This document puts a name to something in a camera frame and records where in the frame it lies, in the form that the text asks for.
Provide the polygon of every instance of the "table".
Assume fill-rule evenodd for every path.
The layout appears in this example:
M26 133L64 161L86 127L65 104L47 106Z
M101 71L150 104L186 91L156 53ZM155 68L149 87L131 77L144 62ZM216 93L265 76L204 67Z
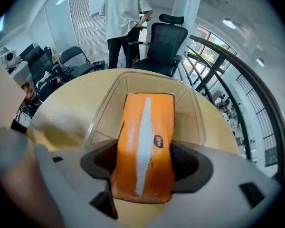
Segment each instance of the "table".
M60 55L59 55L59 54L53 55L53 56L52 56L53 64L55 64L56 62L58 62L59 58L60 58Z
M110 69L76 78L55 91L36 112L28 137L52 150L80 147L92 119L115 79L124 72L152 72L135 69ZM204 96L196 93L200 105L206 146L239 154L236 139L221 113ZM119 222L141 227L165 206L143 205L114 200Z

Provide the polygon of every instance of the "white stripe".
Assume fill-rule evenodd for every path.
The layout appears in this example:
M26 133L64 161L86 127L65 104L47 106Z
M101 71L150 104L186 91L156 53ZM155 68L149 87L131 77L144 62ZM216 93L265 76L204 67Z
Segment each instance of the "white stripe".
M146 98L138 136L136 155L136 192L142 195L152 150L151 98Z

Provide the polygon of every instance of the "mesh chair back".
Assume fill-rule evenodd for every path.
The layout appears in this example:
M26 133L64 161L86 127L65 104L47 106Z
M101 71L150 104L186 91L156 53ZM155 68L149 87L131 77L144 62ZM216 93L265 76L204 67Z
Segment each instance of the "mesh chair back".
M28 66L32 66L42 55L44 51L41 49L40 46L35 47L32 49L24 58L24 61L28 62Z
M86 61L89 62L84 54L84 52L82 51L81 48L79 47L70 47L69 49L65 50L63 53L61 53L60 55L60 62L62 64L65 64L68 60L72 59L73 57L79 55L79 54L83 54Z
M154 23L148 58L166 64L173 64L181 44L188 35L188 31L180 26Z
M51 50L46 50L44 54L29 67L34 84L36 85L36 83L43 78L46 71L52 73L53 66L52 52Z

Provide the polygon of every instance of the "window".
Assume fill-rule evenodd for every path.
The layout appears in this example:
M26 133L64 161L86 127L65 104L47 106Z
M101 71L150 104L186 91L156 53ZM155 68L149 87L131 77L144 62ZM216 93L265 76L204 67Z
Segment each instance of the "window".
M203 39L206 39L208 41L211 41L211 42L223 47L224 49L228 50L232 54L237 55L236 51L234 49L232 49L225 41L223 41L222 39L220 39L218 36L214 35L210 31L204 29L203 27L198 26L198 29L197 29L195 35L198 37L201 37ZM216 53L215 51L211 50L210 48L208 48L205 45L198 43L196 41L192 40L190 47L193 50L195 50L198 54L200 54L206 61L208 61L210 65L213 65L219 57L218 53ZM190 54L194 55L193 51L189 49L189 52L188 52L189 57L190 57ZM196 69L202 75L203 78L210 71L208 68L206 68L207 67L206 65L198 63L198 61L195 59L191 59L191 62L194 63L194 66L196 67ZM188 73L190 74L190 78L192 79L192 81L193 82L196 81L198 79L198 76L197 76L196 72L194 72L191 64L189 63L189 61L187 59L185 60L184 65L185 65ZM230 63L227 60L225 60L223 62L223 64L220 66L220 69L219 69L219 71L217 71L217 73L221 76L227 70L227 68L229 66L230 66Z

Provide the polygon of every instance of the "black bag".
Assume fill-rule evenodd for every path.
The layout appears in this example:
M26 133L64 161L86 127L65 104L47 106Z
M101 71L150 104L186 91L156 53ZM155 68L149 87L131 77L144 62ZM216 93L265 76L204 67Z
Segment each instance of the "black bag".
M61 87L65 82L56 75L49 75L43 82L38 85L38 98L44 102L55 90Z

